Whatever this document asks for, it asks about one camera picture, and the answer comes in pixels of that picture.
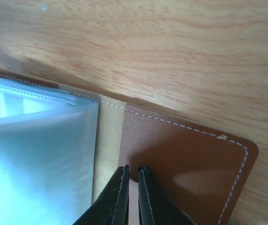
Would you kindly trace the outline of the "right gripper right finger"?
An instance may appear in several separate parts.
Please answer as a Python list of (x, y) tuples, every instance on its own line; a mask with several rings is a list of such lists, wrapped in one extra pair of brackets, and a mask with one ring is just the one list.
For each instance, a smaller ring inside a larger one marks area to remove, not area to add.
[(147, 166), (138, 168), (138, 212), (141, 225), (192, 225), (170, 200)]

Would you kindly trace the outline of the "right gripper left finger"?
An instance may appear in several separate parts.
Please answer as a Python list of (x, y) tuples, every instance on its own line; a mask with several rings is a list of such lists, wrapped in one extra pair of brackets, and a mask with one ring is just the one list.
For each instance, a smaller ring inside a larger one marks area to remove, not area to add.
[(129, 222), (129, 166), (116, 169), (97, 200), (76, 225), (127, 225)]

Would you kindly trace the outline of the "brown leather card holder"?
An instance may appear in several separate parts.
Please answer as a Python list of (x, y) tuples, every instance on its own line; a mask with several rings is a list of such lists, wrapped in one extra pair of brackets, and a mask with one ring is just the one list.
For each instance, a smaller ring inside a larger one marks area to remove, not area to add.
[(138, 167), (151, 168), (176, 206), (196, 225), (226, 225), (259, 154), (245, 137), (209, 127), (148, 102), (0, 69), (0, 78), (65, 90), (100, 106), (93, 194), (117, 166), (130, 167), (129, 223), (138, 224)]

